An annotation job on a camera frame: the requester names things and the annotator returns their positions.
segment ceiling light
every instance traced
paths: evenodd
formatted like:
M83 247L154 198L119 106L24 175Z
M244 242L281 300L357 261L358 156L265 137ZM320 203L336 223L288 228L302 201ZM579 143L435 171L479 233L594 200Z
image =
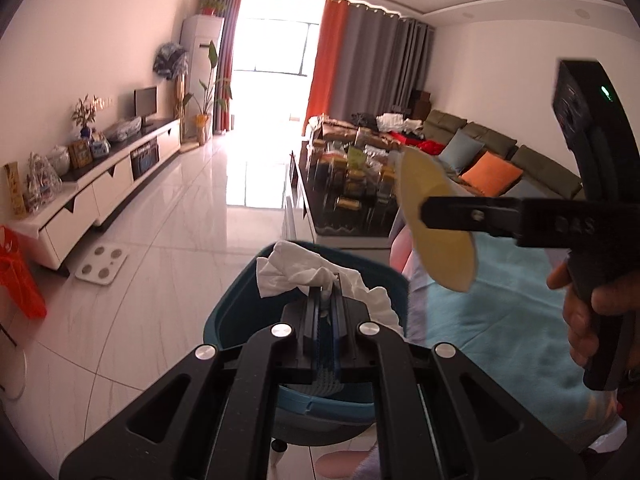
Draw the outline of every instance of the ceiling light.
M591 17L591 15L584 9L575 9L575 13L584 20L588 20Z

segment black tabletop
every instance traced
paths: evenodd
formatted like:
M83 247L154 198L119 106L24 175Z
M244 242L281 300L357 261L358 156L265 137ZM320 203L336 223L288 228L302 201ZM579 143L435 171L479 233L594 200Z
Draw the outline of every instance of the black tabletop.
M389 236L398 212L398 204L394 199L383 204L375 197L363 198L360 200L360 211L337 208L335 202L342 191L318 184L314 179L308 178L305 168L299 169L316 233L321 236Z
M140 140L142 139L142 137L153 133L157 129L162 128L163 126L167 126L167 124L171 123L172 121L175 121L175 119L156 119L153 121L147 121L144 128L142 128L138 133L127 137L126 140L123 140L122 142L110 141L111 149L109 151L109 155L103 156L101 158L94 158L94 161L91 164L87 164L86 166L83 166L78 170L69 170L69 172L61 176L60 179L62 179L63 182L77 182L87 173L89 173L93 168L96 168L97 166L102 164L105 160L109 160L111 157L116 155L116 153L124 150L127 146L132 145L137 140Z

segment green indicator light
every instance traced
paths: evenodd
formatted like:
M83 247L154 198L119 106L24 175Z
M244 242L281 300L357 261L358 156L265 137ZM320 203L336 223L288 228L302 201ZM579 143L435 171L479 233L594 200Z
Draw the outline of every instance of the green indicator light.
M605 95L605 97L609 100L609 101L613 101L611 94L609 93L609 90L607 90L606 88L604 88L604 86L600 87L600 90L602 90L602 93Z

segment tile floor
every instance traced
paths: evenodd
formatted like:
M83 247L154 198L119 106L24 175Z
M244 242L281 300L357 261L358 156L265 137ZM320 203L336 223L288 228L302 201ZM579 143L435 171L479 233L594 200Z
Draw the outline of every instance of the tile floor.
M76 246L72 276L99 239L126 246L110 286L36 272L48 314L4 319L28 358L24 394L4 408L54 478L73 448L202 342L226 288L280 238L287 153L255 137L216 137L162 170L107 232L89 232ZM374 441L368 431L330 449L290 446L270 478L319 480L312 460Z

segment green plant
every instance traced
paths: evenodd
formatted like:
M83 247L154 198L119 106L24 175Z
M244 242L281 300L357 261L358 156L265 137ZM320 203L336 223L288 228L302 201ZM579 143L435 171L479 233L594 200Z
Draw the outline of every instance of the green plant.
M76 109L71 114L71 120L76 122L76 126L86 128L88 124L95 122L95 113L98 109L97 102L98 98L95 95L93 100L89 101L89 94L84 97L84 100L78 99Z
M226 9L226 5L220 0L203 0L200 4L200 10L202 9L213 9L218 14Z
M226 112L228 110L229 99L233 99L231 95L231 79L229 79L228 77L220 77L215 81L212 81L213 71L218 65L218 51L216 50L216 45L213 43L213 41L209 43L209 63L211 65L211 71L209 72L209 82L205 83L202 79L200 79L200 86L202 86L202 89L204 90L204 99L202 100L202 106L200 106L200 103L197 99L195 100L202 115L209 115L209 112L214 104L217 104ZM218 82L222 83L222 93L224 94L224 97L214 99L216 83ZM192 98L192 93L188 93L187 95L185 95L184 99L182 100L182 106L185 107Z

